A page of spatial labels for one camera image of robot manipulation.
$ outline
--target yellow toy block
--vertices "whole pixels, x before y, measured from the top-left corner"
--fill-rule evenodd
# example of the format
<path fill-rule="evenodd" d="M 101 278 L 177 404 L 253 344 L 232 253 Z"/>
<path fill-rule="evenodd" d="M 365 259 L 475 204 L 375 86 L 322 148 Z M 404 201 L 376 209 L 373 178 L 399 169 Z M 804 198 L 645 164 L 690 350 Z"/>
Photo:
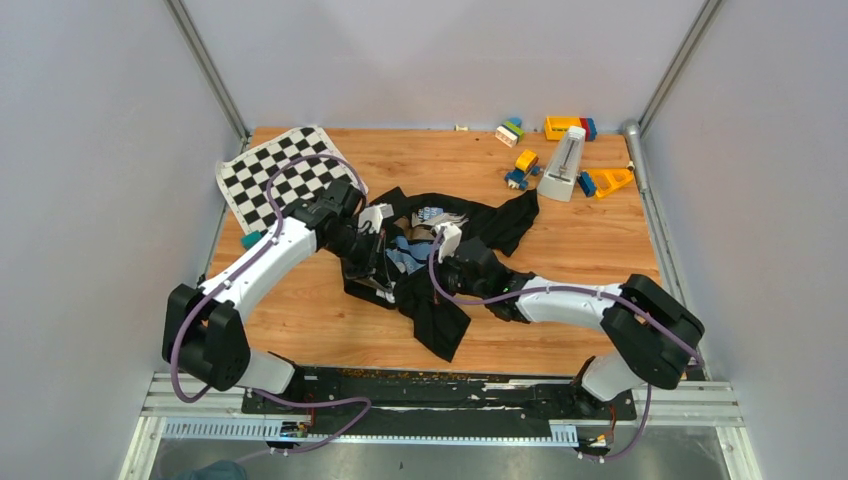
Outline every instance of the yellow toy block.
<path fill-rule="evenodd" d="M 633 181 L 633 172 L 627 168 L 589 168 L 586 173 L 598 188 L 595 192 L 598 198 L 604 198 Z"/>
<path fill-rule="evenodd" d="M 569 127 L 581 127 L 580 117 L 545 117 L 545 138 L 562 140 Z"/>
<path fill-rule="evenodd" d="M 527 170 L 532 169 L 536 166 L 536 162 L 539 161 L 539 156 L 536 155 L 536 152 L 533 150 L 524 150 L 516 160 L 515 160 L 515 168 L 521 170 L 522 172 L 527 172 Z"/>

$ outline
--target blue cloth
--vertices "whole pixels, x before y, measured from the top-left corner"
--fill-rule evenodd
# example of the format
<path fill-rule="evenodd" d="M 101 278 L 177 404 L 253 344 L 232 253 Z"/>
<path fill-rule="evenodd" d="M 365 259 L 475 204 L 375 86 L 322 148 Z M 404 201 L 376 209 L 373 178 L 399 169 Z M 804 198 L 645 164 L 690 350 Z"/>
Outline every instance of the blue cloth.
<path fill-rule="evenodd" d="M 386 250 L 386 256 L 398 266 L 398 269 L 406 269 L 406 273 L 410 274 L 419 268 L 427 265 L 427 255 L 430 254 L 430 245 L 433 242 L 417 242 L 412 245 L 406 237 L 399 235 L 395 237 L 395 246 L 391 250 Z"/>

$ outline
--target white wall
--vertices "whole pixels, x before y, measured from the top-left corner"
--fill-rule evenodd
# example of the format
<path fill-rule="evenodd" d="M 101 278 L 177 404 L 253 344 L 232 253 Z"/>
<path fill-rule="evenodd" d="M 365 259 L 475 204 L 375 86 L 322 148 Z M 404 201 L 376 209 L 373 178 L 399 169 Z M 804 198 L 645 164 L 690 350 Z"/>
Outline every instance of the white wall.
<path fill-rule="evenodd" d="M 702 0 L 186 0 L 251 126 L 638 117 Z"/>
<path fill-rule="evenodd" d="M 845 478 L 848 4 L 725 3 L 648 132 L 651 174 L 764 478 Z"/>
<path fill-rule="evenodd" d="M 114 478 L 237 141 L 161 1 L 0 4 L 0 478 Z"/>

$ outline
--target orange toy piece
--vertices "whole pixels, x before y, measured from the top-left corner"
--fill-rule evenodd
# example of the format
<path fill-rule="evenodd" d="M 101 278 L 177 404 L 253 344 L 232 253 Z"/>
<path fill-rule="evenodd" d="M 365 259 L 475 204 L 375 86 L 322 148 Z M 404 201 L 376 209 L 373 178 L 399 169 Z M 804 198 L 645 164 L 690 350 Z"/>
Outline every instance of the orange toy piece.
<path fill-rule="evenodd" d="M 633 181 L 633 172 L 627 168 L 589 168 L 586 172 L 598 187 L 595 196 L 604 198 Z"/>

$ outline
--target white metronome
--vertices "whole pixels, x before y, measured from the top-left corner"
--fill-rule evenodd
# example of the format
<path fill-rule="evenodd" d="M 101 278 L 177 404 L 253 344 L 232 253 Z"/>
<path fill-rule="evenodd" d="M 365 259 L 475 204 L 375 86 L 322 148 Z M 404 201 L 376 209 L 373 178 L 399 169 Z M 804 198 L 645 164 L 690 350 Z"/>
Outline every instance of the white metronome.
<path fill-rule="evenodd" d="M 580 127 L 570 127 L 562 140 L 557 144 L 551 161 L 545 167 L 545 173 L 536 187 L 539 195 L 554 200 L 567 202 L 571 200 L 571 192 L 577 183 L 577 172 L 580 169 L 580 158 L 583 156 L 583 143 L 586 141 L 586 130 Z"/>

